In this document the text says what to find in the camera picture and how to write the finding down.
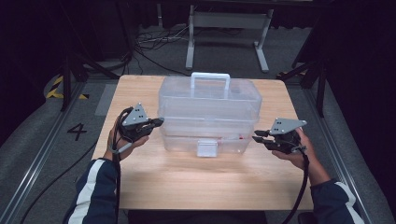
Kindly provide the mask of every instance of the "table top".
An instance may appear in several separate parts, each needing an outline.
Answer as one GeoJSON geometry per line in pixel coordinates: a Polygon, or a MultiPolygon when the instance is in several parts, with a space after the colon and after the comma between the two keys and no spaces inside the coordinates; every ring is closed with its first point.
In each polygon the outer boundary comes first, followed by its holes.
{"type": "MultiPolygon", "coordinates": [[[[102,157],[108,133],[126,107],[142,103],[157,118],[158,91],[164,77],[120,78],[93,158],[102,157]]],[[[255,130],[268,130],[275,118],[297,119],[285,84],[251,79],[262,95],[261,119],[255,130]]],[[[303,171],[251,141],[244,154],[221,153],[198,158],[170,152],[154,129],[142,147],[121,162],[120,208],[177,210],[290,210],[303,182],[303,171]]],[[[312,209],[307,187],[299,209],[312,209]]]]}

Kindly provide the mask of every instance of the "plastic box handle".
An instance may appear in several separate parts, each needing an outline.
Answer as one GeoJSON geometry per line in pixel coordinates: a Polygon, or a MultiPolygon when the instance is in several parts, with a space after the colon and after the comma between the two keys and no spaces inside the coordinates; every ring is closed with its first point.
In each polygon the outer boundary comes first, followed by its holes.
{"type": "Polygon", "coordinates": [[[224,90],[228,91],[230,89],[230,75],[224,73],[200,73],[194,72],[191,74],[191,88],[195,88],[196,78],[208,78],[208,79],[225,79],[224,90]]]}

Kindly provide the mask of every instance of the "aluminum rail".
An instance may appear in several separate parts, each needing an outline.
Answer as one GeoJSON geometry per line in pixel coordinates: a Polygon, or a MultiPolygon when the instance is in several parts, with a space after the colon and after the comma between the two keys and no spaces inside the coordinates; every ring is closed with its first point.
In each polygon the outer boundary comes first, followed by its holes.
{"type": "Polygon", "coordinates": [[[356,203],[357,206],[359,207],[359,213],[361,215],[361,218],[363,218],[364,223],[372,224],[373,221],[370,219],[369,214],[364,207],[363,202],[361,201],[361,196],[358,193],[357,186],[355,184],[355,181],[353,180],[352,175],[348,171],[341,154],[338,150],[337,145],[335,144],[334,139],[332,138],[332,134],[329,130],[329,126],[327,125],[326,119],[321,118],[318,114],[317,108],[316,108],[316,100],[315,100],[315,95],[311,90],[303,90],[304,96],[306,100],[308,101],[309,107],[311,108],[312,112],[315,114],[315,119],[316,122],[320,128],[320,130],[323,133],[323,136],[326,140],[326,146],[329,149],[330,152],[330,158],[332,159],[332,164],[335,167],[335,171],[338,174],[338,177],[340,178],[340,181],[346,184],[352,193],[356,197],[356,203]]]}
{"type": "Polygon", "coordinates": [[[55,120],[52,128],[49,131],[49,135],[47,136],[43,145],[39,149],[37,155],[35,156],[35,159],[33,160],[25,176],[23,177],[23,180],[20,183],[17,190],[15,191],[11,201],[8,203],[6,210],[4,211],[3,215],[0,217],[0,224],[12,223],[15,216],[20,211],[23,202],[25,201],[27,195],[29,194],[33,184],[37,180],[37,177],[40,174],[41,169],[44,166],[44,163],[46,162],[49,154],[53,149],[53,145],[55,143],[59,131],[61,130],[68,114],[72,110],[74,103],[81,94],[84,86],[85,83],[82,82],[76,83],[76,86],[73,90],[72,101],[70,102],[70,105],[66,108],[64,112],[61,112],[58,115],[57,119],[55,120]]]}

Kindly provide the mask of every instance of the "sleeve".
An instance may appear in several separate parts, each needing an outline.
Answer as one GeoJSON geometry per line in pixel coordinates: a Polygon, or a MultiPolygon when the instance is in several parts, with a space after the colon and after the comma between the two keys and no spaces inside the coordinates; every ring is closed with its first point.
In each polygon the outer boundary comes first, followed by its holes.
{"type": "Polygon", "coordinates": [[[117,171],[112,161],[91,161],[76,184],[77,195],[64,223],[114,223],[117,171]]]}
{"type": "Polygon", "coordinates": [[[311,195],[318,223],[364,223],[353,208],[356,198],[345,184],[332,179],[311,187],[311,195]]]}

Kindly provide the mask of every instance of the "number 4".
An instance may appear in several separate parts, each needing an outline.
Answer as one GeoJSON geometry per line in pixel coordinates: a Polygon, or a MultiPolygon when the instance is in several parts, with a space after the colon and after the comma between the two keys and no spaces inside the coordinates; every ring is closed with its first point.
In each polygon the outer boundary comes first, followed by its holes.
{"type": "Polygon", "coordinates": [[[76,125],[75,127],[69,129],[67,132],[68,133],[76,133],[77,134],[76,141],[78,141],[79,135],[87,132],[87,131],[82,130],[82,128],[84,128],[84,124],[80,123],[80,124],[76,125]]]}

